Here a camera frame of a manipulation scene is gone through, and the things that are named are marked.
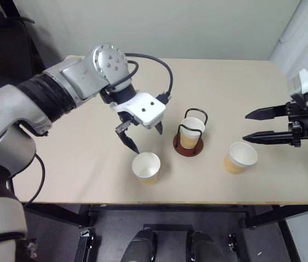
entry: paper cup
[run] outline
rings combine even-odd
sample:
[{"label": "paper cup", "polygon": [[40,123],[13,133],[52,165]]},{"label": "paper cup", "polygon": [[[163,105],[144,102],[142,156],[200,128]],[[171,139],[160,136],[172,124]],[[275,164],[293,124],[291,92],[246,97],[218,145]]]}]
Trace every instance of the paper cup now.
[{"label": "paper cup", "polygon": [[[204,123],[195,117],[187,117],[183,119],[180,124],[183,124],[192,129],[201,130],[202,133],[205,129]],[[197,131],[190,131],[184,127],[180,127],[180,144],[186,149],[194,148],[197,144],[199,136],[200,133]]]},{"label": "paper cup", "polygon": [[258,161],[257,151],[244,142],[233,143],[224,159],[225,169],[233,174],[243,172]]},{"label": "paper cup", "polygon": [[158,179],[160,166],[160,159],[157,155],[144,152],[133,159],[132,171],[143,184],[154,184]]}]

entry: table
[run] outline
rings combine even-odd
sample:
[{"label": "table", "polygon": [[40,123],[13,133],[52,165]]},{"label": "table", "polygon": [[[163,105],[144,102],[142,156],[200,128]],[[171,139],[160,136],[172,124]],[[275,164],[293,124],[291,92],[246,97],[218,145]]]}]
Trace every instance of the table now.
[{"label": "table", "polygon": [[[161,65],[138,59],[135,89],[157,95],[168,87]],[[308,140],[302,148],[257,145],[258,163],[233,175],[224,170],[228,147],[242,136],[262,130],[287,130],[288,119],[246,120],[254,109],[289,101],[286,79],[268,61],[165,59],[172,68],[172,99],[164,115],[164,132],[130,127],[139,151],[161,159],[156,184],[144,186],[131,172],[135,153],[114,132],[118,116],[99,97],[63,116],[50,135],[35,138],[46,165],[39,203],[170,203],[170,204],[308,204]],[[172,146],[188,108],[207,112],[204,149],[195,157],[179,155]],[[14,178],[15,192],[27,201],[40,182],[34,161]]]}]

